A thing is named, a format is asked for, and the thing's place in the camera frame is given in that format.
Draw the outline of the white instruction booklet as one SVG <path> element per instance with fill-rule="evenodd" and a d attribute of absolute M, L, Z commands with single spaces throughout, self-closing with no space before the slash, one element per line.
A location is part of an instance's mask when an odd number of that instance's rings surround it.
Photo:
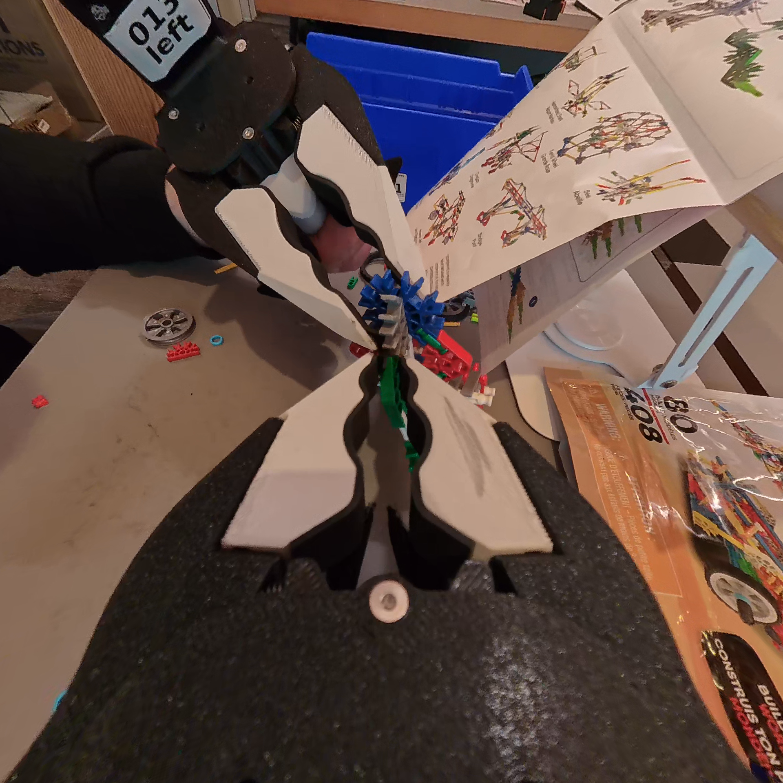
<path fill-rule="evenodd" d="M 612 221 L 474 288 L 479 356 L 493 369 L 593 289 L 716 207 L 663 210 Z"/>

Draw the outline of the wooden pillar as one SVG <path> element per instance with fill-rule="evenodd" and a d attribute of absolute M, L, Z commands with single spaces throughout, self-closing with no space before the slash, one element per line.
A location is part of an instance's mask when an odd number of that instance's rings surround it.
<path fill-rule="evenodd" d="M 104 120 L 115 135 L 156 145 L 163 101 L 58 1 L 44 1 Z"/>

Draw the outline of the blue snowflake connector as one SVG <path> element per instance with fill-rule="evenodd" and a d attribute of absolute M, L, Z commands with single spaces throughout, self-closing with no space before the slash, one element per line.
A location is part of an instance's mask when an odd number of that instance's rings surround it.
<path fill-rule="evenodd" d="M 374 275 L 370 283 L 363 287 L 359 299 L 359 306 L 365 308 L 363 320 L 371 329 L 379 330 L 380 316 L 387 310 L 381 296 L 392 295 L 402 300 L 408 330 L 413 336 L 421 329 L 437 338 L 445 322 L 442 315 L 444 304 L 437 301 L 437 291 L 423 298 L 419 296 L 424 282 L 424 278 L 420 278 L 416 283 L 412 282 L 408 271 L 403 273 L 400 282 L 395 280 L 391 269 L 388 269 L 384 276 Z"/>

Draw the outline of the brown printed cardboard box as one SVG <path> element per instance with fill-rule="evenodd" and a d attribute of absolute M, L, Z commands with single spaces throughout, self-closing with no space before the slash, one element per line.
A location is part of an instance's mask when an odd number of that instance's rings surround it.
<path fill-rule="evenodd" d="M 49 82 L 80 121 L 103 116 L 42 2 L 1 2 L 1 88 L 25 92 Z"/>

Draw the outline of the colourful construction toy model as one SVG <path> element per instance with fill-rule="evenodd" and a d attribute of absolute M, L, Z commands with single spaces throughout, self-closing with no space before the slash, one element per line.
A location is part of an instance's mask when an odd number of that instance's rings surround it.
<path fill-rule="evenodd" d="M 492 406 L 495 389 L 488 385 L 487 377 L 480 374 L 480 366 L 472 355 L 447 335 L 445 322 L 437 338 L 421 329 L 413 336 L 408 330 L 402 299 L 392 295 L 382 295 L 381 299 L 387 310 L 380 316 L 380 329 L 373 330 L 363 321 L 387 354 L 415 358 L 457 391 L 469 396 L 475 405 L 480 408 Z"/>

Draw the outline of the brown plastic bag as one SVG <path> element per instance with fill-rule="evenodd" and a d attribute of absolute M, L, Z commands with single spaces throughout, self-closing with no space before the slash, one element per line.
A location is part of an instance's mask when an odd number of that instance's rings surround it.
<path fill-rule="evenodd" d="M 781 399 L 544 372 L 580 492 L 646 579 L 730 744 L 781 781 Z"/>

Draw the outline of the long wooden table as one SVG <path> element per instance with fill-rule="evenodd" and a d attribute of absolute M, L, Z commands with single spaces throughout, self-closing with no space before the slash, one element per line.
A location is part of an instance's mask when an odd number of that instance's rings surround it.
<path fill-rule="evenodd" d="M 499 2 L 256 1 L 255 6 L 260 13 L 556 53 L 572 50 L 598 22 L 571 2 L 555 21 Z"/>

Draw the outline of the grey spoked pulley wheel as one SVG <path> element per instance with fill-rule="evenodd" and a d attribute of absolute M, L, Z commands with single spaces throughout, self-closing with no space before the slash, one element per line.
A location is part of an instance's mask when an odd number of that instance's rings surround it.
<path fill-rule="evenodd" d="M 170 347 L 188 338 L 195 328 L 195 318 L 181 308 L 160 308 L 142 325 L 142 337 L 152 345 Z"/>

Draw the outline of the toy models instruction sheet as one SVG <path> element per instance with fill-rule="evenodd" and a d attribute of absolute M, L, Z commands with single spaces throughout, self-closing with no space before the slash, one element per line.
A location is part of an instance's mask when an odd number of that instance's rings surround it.
<path fill-rule="evenodd" d="M 442 299 L 633 214 L 720 203 L 607 19 L 408 213 Z"/>

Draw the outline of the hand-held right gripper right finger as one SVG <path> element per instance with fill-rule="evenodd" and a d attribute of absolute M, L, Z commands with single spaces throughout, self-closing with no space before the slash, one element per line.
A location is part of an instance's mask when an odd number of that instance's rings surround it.
<path fill-rule="evenodd" d="M 427 560 L 551 553 L 491 417 L 415 361 L 403 362 L 403 374 L 424 439 L 411 484 L 416 553 Z"/>

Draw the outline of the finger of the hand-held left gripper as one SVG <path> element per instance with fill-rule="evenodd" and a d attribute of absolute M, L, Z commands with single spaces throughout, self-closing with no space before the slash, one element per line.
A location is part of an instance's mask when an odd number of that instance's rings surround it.
<path fill-rule="evenodd" d="M 304 120 L 294 156 L 308 179 L 336 192 L 358 235 L 398 275 L 424 277 L 420 251 L 386 166 L 370 158 L 329 107 L 319 107 Z"/>
<path fill-rule="evenodd" d="M 259 281 L 343 338 L 376 350 L 356 307 L 331 287 L 294 221 L 266 188 L 232 190 L 215 212 L 256 267 Z"/>

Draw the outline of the brick building instruction sheet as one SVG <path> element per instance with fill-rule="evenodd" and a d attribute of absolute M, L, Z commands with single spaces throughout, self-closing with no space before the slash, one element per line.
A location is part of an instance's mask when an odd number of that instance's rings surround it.
<path fill-rule="evenodd" d="M 582 4 L 631 54 L 721 201 L 781 175 L 781 1 Z"/>

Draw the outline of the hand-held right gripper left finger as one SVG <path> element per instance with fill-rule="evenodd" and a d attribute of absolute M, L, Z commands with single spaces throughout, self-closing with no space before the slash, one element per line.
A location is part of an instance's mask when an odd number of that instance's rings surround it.
<path fill-rule="evenodd" d="M 290 407 L 221 544 L 293 551 L 363 501 L 358 448 L 377 377 L 365 355 Z"/>

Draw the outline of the white foam board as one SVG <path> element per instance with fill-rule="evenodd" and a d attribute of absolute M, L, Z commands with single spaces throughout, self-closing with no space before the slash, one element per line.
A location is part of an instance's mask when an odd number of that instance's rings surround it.
<path fill-rule="evenodd" d="M 675 341 L 627 271 L 613 276 L 506 360 L 522 417 L 557 440 L 559 418 L 544 368 L 605 372 L 646 381 Z"/>

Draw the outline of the blue plastic bin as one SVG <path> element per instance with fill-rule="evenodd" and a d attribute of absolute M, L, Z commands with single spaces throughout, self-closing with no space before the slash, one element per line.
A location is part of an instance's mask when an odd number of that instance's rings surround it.
<path fill-rule="evenodd" d="M 310 54 L 355 89 L 385 159 L 401 157 L 409 211 L 533 89 L 494 60 L 312 32 Z"/>

